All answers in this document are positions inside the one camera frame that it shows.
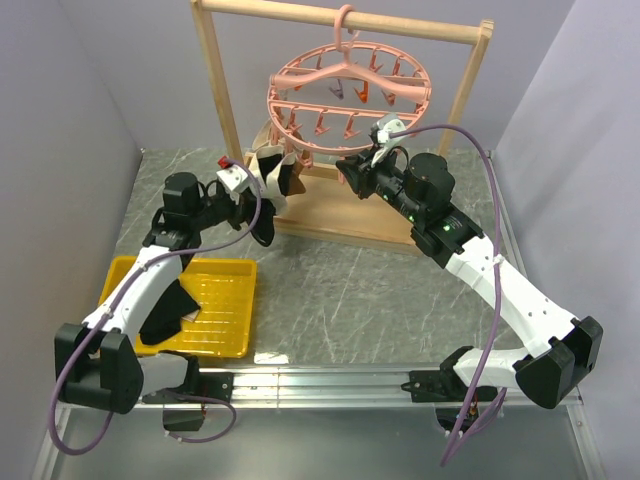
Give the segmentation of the black underwear beige waistband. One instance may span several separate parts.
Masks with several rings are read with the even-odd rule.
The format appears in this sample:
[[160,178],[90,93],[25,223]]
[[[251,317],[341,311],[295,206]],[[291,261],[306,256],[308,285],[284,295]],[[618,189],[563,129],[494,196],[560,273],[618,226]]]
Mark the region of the black underwear beige waistband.
[[281,146],[264,146],[251,152],[249,158],[249,170],[259,182],[261,199],[273,203],[276,215],[281,213],[287,207],[295,154],[285,154]]

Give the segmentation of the pink round clip hanger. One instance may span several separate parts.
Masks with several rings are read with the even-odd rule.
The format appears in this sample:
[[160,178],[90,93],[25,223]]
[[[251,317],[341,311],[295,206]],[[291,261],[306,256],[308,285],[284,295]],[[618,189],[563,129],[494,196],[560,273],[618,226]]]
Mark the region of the pink round clip hanger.
[[263,141],[309,165],[315,154],[345,156],[371,141],[370,123],[390,115],[393,131],[426,114],[432,82],[426,68],[388,44],[361,41],[345,24],[346,4],[332,18],[333,39],[285,63],[268,84]]

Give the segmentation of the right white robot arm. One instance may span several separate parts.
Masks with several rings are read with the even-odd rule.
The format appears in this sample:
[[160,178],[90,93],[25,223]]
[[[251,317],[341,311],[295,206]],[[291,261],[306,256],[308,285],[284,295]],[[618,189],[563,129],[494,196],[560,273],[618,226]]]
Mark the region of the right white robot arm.
[[395,154],[377,161],[365,150],[336,167],[358,198],[376,194],[408,220],[417,248],[468,285],[522,343],[510,350],[459,348],[440,365],[438,395],[460,400],[475,387],[517,389],[553,409],[593,370],[602,326],[554,303],[500,255],[452,203],[455,179],[443,157],[420,153],[399,169]]

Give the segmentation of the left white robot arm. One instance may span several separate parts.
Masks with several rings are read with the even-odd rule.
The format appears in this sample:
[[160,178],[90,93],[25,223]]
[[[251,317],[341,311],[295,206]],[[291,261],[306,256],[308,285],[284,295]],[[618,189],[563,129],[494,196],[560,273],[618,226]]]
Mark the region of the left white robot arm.
[[165,351],[140,358],[136,337],[197,253],[202,231],[223,222],[254,229],[265,219],[259,174],[232,165],[217,172],[212,192],[189,172],[169,176],[163,205],[133,266],[94,312],[56,332],[53,402],[125,414],[144,395],[166,389],[189,402],[202,388],[194,358]]

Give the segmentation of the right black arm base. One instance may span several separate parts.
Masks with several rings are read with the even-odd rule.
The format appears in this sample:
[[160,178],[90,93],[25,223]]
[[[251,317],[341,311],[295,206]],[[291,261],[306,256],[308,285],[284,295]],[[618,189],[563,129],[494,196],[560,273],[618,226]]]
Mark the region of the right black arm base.
[[[400,385],[402,391],[408,393],[412,403],[462,403],[468,388],[452,373],[441,370],[412,370],[408,380]],[[463,421],[459,435],[462,436],[480,418],[480,403],[489,403],[498,397],[499,390],[496,387],[477,387],[473,394],[471,405],[463,415]],[[437,407],[435,409],[436,420],[439,426],[450,434],[453,430],[460,408]]]

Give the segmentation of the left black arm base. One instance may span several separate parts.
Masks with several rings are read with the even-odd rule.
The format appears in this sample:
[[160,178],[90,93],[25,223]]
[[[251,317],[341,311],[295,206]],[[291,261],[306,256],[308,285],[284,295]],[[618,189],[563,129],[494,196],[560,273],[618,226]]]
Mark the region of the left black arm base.
[[[235,375],[228,371],[197,372],[184,385],[148,393],[141,402],[162,407],[162,425],[168,436],[186,443],[205,443],[220,438],[235,424],[237,412],[231,405],[234,380]],[[229,410],[230,424],[212,437],[194,437],[205,426],[208,408],[214,406]]]

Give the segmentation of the brown underwear striped waistband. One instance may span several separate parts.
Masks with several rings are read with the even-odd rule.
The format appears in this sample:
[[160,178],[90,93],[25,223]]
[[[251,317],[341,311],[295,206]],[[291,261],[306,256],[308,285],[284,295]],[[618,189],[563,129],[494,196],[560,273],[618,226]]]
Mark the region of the brown underwear striped waistband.
[[253,173],[258,173],[264,186],[271,193],[275,192],[276,182],[279,193],[284,196],[300,195],[306,188],[300,180],[302,165],[297,154],[288,151],[282,139],[272,138],[272,122],[267,120],[254,138],[250,149],[250,167]]

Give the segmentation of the black underwear in tray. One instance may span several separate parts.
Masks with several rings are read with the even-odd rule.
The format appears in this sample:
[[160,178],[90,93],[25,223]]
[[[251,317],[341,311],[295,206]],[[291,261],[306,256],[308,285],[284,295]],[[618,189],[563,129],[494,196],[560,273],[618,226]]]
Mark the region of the black underwear in tray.
[[160,296],[144,321],[139,337],[144,345],[160,344],[182,331],[182,319],[198,314],[200,305],[181,285],[173,281]]

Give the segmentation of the wooden hanging rack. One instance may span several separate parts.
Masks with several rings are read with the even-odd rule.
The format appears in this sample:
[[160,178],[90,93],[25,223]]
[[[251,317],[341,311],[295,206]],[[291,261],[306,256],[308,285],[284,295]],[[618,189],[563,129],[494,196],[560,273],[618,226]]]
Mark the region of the wooden hanging rack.
[[[328,115],[342,115],[346,119],[344,137],[350,139],[356,134],[352,128],[355,120],[380,118],[383,111],[297,103],[287,100],[284,92],[320,80],[357,80],[365,88],[379,87],[388,104],[398,98],[414,103],[413,111],[399,116],[411,127],[423,118],[430,101],[431,80],[417,60],[386,44],[359,41],[355,38],[359,32],[470,46],[471,53],[448,115],[450,123],[458,124],[494,31],[491,20],[484,20],[473,27],[358,13],[349,5],[330,9],[276,1],[194,1],[191,11],[225,146],[233,155],[241,154],[242,149],[213,21],[216,13],[332,27],[334,39],[330,44],[294,58],[272,76],[266,102],[272,142],[282,144],[296,154],[308,151],[333,157],[342,157],[354,150],[351,147],[320,147],[296,137],[299,126],[295,118],[298,113],[314,112],[319,120]],[[296,197],[284,214],[276,217],[278,231],[361,247],[416,253],[416,248],[409,243],[407,221],[393,219],[389,208],[380,200],[367,206],[348,193],[339,184],[339,172],[335,166],[305,163],[301,174],[310,183],[306,192]]]

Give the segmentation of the yellow plastic tray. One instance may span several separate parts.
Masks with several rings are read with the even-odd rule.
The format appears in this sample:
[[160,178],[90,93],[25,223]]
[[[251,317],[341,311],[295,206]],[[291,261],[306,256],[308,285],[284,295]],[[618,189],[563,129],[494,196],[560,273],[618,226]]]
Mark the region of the yellow plastic tray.
[[[183,266],[178,256],[162,258],[158,247],[137,257],[121,256],[110,267],[97,309],[85,318],[101,330],[123,334],[139,355],[177,351],[202,357],[242,358],[248,352],[256,290],[253,260],[196,258]],[[175,280],[200,305],[182,319],[182,331],[157,345],[144,345],[139,331],[160,296]]]

